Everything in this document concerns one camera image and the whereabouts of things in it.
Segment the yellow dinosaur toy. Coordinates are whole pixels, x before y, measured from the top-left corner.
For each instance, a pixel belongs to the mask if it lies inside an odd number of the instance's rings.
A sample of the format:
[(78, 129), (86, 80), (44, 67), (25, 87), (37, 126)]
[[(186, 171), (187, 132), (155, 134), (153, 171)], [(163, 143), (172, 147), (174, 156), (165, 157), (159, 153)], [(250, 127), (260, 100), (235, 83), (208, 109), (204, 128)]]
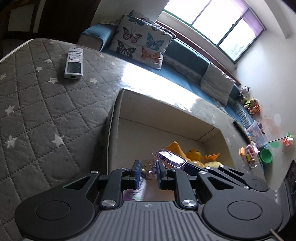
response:
[(198, 167), (204, 168), (205, 165), (202, 163), (202, 155), (198, 150), (191, 149), (186, 153), (188, 161)]

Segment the white remote control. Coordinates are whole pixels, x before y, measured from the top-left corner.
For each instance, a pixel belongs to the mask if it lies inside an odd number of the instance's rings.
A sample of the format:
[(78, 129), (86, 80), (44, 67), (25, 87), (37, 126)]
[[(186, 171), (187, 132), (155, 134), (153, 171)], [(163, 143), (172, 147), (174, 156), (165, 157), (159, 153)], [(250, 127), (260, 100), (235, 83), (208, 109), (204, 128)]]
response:
[(64, 78), (81, 79), (83, 76), (83, 49), (72, 47), (69, 48)]

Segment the window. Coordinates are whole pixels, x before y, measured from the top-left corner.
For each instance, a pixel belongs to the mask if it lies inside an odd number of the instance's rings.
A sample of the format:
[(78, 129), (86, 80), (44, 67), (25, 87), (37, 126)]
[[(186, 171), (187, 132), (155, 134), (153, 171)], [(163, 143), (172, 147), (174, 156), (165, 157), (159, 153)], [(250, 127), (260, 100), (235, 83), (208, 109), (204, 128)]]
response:
[(232, 63), (265, 31), (246, 1), (169, 1), (163, 11), (200, 33)]

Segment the blue sofa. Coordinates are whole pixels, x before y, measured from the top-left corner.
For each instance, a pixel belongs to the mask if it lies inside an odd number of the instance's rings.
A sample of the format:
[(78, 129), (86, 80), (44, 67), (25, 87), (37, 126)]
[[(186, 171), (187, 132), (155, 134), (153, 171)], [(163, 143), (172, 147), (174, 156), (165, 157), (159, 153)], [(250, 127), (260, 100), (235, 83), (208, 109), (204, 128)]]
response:
[(221, 104), (201, 90), (200, 81), (211, 63), (184, 42), (174, 39), (166, 49), (161, 70), (156, 70), (110, 50), (111, 40), (117, 33), (118, 30), (112, 25), (97, 24), (81, 33), (78, 45), (116, 56), (156, 73), (213, 104), (239, 121), (245, 128), (248, 128), (254, 122), (254, 119), (240, 103), (239, 87), (236, 84), (231, 90), (226, 105)]

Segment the yellow plush chick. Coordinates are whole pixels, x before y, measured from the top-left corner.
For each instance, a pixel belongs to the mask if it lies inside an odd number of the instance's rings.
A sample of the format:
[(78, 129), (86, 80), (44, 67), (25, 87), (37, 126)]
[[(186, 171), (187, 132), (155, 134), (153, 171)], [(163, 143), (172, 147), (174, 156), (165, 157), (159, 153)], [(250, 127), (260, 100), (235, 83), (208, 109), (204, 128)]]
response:
[(217, 158), (220, 156), (220, 154), (213, 154), (209, 156), (204, 156), (203, 159), (205, 161), (205, 167), (214, 167), (218, 168), (220, 165), (222, 165), (221, 162), (217, 161)]

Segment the small yellow toy piece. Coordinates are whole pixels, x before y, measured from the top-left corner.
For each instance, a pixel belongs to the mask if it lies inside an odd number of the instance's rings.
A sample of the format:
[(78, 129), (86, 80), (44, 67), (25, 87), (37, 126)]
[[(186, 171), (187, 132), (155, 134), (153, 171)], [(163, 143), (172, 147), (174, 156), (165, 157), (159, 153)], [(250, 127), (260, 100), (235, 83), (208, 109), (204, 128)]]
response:
[(244, 155), (245, 155), (245, 148), (244, 148), (244, 147), (241, 147), (241, 148), (239, 149), (238, 154), (239, 154), (240, 156), (244, 156)]

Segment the orange dinosaur toy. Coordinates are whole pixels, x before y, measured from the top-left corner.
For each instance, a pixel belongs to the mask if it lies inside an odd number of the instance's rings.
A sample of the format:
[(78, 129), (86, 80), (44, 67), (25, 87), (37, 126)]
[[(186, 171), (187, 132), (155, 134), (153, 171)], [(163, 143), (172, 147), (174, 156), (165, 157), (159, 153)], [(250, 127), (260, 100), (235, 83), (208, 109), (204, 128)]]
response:
[(183, 159), (185, 159), (186, 161), (191, 161), (186, 154), (182, 151), (182, 149), (180, 148), (179, 144), (174, 141), (171, 144), (169, 144), (168, 146), (166, 146), (166, 150), (182, 157)]

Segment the grey quilted star cover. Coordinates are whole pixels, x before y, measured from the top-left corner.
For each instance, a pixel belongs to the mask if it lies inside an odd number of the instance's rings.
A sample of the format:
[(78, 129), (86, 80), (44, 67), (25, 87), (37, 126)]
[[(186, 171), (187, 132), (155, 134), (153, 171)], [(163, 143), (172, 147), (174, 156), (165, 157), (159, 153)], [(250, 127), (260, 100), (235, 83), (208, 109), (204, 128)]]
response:
[(105, 157), (108, 115), (119, 91), (130, 88), (219, 127), (232, 161), (263, 177), (236, 156), (242, 138), (233, 118), (156, 73), (84, 48), (81, 80), (64, 78), (72, 44), (33, 39), (1, 60), (1, 240), (19, 240), (14, 213), (27, 198), (97, 170)]

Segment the grey sofa cushion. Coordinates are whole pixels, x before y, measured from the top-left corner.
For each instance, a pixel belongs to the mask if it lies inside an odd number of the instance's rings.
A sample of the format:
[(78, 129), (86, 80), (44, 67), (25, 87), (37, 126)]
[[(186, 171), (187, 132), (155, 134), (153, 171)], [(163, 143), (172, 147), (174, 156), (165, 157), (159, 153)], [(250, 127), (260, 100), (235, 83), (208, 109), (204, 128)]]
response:
[(200, 81), (201, 90), (223, 105), (227, 104), (234, 84), (231, 77), (213, 64), (209, 64)]

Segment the purple cheers card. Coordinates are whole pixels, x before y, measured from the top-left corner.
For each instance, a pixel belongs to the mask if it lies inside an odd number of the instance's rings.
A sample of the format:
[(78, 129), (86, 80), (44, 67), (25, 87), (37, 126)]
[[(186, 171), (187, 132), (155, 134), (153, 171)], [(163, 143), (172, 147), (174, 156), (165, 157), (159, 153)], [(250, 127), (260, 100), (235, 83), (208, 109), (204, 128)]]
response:
[(140, 178), (139, 186), (136, 190), (128, 189), (123, 192), (123, 201), (143, 201), (147, 181)]

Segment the black remote control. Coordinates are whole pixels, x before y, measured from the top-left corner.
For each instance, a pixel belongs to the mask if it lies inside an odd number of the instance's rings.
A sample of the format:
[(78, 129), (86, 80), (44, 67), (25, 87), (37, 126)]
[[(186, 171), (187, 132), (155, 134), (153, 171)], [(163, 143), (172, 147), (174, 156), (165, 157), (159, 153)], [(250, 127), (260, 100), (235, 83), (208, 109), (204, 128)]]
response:
[(234, 128), (237, 130), (237, 132), (241, 135), (241, 137), (242, 137), (243, 139), (246, 139), (246, 140), (249, 139), (249, 137), (248, 137), (248, 135), (247, 135), (247, 133), (246, 133), (244, 127), (243, 127), (238, 121), (235, 120), (235, 121), (233, 122), (233, 126), (234, 126)]

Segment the butterfly print pillow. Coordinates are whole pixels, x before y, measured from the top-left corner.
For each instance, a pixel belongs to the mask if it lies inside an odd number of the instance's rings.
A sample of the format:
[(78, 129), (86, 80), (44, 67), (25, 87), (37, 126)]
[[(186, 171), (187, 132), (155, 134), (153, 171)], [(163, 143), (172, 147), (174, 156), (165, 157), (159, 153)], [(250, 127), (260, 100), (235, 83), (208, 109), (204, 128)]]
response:
[(160, 71), (165, 51), (174, 39), (169, 30), (133, 10), (121, 18), (109, 49)]

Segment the colourful pinwheel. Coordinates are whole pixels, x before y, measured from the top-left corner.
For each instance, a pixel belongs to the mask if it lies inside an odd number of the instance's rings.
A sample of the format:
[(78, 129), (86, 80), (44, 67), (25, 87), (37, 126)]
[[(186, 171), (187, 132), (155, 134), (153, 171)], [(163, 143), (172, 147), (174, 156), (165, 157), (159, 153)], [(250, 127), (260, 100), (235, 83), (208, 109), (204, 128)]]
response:
[(289, 147), (292, 143), (295, 142), (295, 136), (291, 133), (287, 133), (285, 136), (276, 138), (268, 142), (268, 145), (272, 148), (278, 148), (281, 144), (286, 147)]

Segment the clear glitter cube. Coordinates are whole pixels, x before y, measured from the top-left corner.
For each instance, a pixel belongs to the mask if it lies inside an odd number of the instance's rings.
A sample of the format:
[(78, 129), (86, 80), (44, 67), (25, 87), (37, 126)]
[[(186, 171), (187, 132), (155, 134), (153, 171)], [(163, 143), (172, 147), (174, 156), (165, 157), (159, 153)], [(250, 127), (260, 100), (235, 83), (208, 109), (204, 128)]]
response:
[(141, 169), (141, 176), (147, 180), (156, 178), (162, 170), (184, 169), (187, 160), (165, 148), (152, 153), (151, 161), (145, 161)]

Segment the green plastic bowl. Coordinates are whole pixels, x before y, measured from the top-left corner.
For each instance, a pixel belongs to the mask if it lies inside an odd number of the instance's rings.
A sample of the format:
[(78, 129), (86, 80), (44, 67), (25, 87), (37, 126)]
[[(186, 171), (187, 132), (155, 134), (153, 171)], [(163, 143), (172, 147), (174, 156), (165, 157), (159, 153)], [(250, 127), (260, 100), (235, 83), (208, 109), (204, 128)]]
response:
[(270, 164), (273, 161), (273, 155), (267, 148), (263, 148), (259, 153), (260, 159), (265, 164)]

